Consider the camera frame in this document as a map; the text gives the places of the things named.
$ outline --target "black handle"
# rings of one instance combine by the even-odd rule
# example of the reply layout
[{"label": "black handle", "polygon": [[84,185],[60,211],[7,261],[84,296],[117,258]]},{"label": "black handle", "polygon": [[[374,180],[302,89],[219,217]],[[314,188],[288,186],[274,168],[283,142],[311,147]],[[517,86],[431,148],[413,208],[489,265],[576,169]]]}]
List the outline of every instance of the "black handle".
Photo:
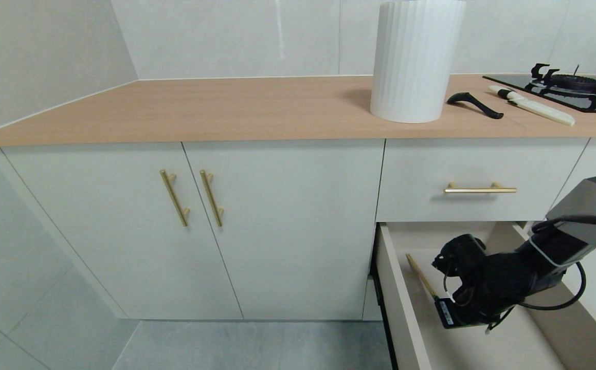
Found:
[{"label": "black handle", "polygon": [[474,98],[472,94],[469,93],[457,93],[453,94],[448,100],[446,101],[448,104],[457,103],[458,101],[467,101],[471,104],[474,104],[480,110],[483,111],[488,117],[491,119],[501,119],[503,118],[503,113],[495,112],[494,110],[490,109],[485,104],[478,101],[478,99]]}]

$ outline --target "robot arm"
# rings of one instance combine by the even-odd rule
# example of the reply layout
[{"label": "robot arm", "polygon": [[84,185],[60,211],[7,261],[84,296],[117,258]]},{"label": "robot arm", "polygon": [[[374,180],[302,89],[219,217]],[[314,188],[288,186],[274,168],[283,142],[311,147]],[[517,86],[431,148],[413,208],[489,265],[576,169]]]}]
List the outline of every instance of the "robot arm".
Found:
[{"label": "robot arm", "polygon": [[[528,241],[510,253],[486,255],[483,242],[470,234],[444,245],[432,266],[445,278],[459,276],[462,281],[451,298],[436,302],[444,327],[488,325],[491,330],[515,305],[561,309],[576,302],[585,289],[579,261],[596,248],[596,177],[579,183],[532,232]],[[572,265],[582,274],[582,287],[573,300],[554,307],[524,303],[529,295],[561,283]]]}]

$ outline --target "wooden stick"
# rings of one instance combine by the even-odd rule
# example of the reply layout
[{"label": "wooden stick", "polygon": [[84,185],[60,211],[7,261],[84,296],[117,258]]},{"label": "wooden stick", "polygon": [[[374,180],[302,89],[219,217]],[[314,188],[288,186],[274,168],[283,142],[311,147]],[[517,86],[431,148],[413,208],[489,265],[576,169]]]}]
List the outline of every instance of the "wooden stick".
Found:
[{"label": "wooden stick", "polygon": [[408,258],[408,262],[410,262],[410,267],[414,270],[415,274],[419,276],[419,279],[421,279],[423,285],[425,285],[426,290],[428,290],[428,292],[430,293],[430,295],[432,295],[433,298],[438,299],[435,290],[432,288],[432,286],[430,286],[430,283],[428,283],[428,279],[425,278],[425,275],[423,274],[417,263],[413,260],[410,253],[406,253],[405,255]]}]

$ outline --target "floor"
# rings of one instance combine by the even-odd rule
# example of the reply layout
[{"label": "floor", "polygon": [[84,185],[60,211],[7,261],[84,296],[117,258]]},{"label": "floor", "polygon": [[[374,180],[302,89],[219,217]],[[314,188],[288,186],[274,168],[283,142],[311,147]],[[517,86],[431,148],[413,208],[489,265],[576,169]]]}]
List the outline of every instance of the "floor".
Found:
[{"label": "floor", "polygon": [[391,369],[382,322],[141,321],[113,370]]}]

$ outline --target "kitchen knife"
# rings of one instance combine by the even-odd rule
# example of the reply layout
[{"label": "kitchen knife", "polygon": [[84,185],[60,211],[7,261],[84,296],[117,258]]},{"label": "kitchen knife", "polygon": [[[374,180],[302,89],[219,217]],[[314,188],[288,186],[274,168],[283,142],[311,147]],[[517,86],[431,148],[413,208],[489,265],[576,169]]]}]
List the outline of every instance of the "kitchen knife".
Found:
[{"label": "kitchen knife", "polygon": [[536,115],[540,115],[542,117],[554,120],[562,124],[567,124],[568,126],[574,125],[575,121],[573,116],[561,112],[556,108],[540,104],[537,101],[526,99],[520,94],[517,94],[515,91],[507,87],[491,85],[490,91],[504,99],[507,99],[509,103],[516,105],[524,110],[528,110],[531,113],[535,113]]}]

